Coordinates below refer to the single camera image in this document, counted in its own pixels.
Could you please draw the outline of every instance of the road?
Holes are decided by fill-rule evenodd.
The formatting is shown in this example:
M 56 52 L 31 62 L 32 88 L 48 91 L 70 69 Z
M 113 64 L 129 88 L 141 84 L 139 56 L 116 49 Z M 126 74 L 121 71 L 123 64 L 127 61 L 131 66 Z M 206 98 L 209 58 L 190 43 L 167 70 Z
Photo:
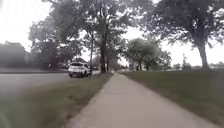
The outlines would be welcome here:
M 0 74 L 0 96 L 72 80 L 67 74 Z

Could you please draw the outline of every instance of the suv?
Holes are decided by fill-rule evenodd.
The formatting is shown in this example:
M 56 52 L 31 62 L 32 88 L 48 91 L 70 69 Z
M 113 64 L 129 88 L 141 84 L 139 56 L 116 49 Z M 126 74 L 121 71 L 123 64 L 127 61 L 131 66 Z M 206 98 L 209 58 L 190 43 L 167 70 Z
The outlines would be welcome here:
M 73 62 L 69 65 L 68 74 L 70 77 L 74 75 L 88 77 L 90 75 L 90 68 L 86 63 Z

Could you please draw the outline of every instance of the sidewalk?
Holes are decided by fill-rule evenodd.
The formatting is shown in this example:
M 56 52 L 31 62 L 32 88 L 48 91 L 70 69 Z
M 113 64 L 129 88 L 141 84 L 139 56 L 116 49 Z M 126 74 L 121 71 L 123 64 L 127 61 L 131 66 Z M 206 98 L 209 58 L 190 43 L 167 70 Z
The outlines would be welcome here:
M 115 74 L 69 128 L 219 128 Z

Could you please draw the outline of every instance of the sky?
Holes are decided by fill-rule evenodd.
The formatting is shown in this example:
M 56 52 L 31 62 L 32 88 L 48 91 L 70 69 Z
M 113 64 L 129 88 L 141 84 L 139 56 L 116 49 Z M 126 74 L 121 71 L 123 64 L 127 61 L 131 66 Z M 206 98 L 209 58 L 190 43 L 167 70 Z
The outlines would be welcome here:
M 28 40 L 29 27 L 33 22 L 43 20 L 50 11 L 50 4 L 41 0 L 0 0 L 0 42 L 19 42 L 27 51 L 30 50 L 31 41 Z M 129 28 L 123 36 L 126 39 L 141 37 L 143 32 L 137 28 Z M 173 46 L 162 43 L 163 50 L 171 52 L 172 65 L 182 64 L 183 54 L 191 65 L 201 65 L 201 59 L 197 49 L 191 50 L 191 45 L 175 44 Z M 83 54 L 88 60 L 89 53 Z M 217 44 L 213 49 L 207 48 L 209 63 L 224 62 L 224 46 Z

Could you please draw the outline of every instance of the lawn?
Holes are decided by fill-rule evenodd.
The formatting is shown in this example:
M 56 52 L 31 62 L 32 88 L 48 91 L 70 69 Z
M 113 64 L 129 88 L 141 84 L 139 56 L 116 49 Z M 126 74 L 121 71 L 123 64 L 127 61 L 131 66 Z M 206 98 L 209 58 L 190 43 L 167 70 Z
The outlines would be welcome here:
M 88 104 L 110 76 L 106 74 L 91 79 L 74 79 L 31 90 L 20 96 L 3 98 L 0 100 L 0 127 L 62 128 Z
M 184 108 L 224 127 L 224 71 L 124 74 Z

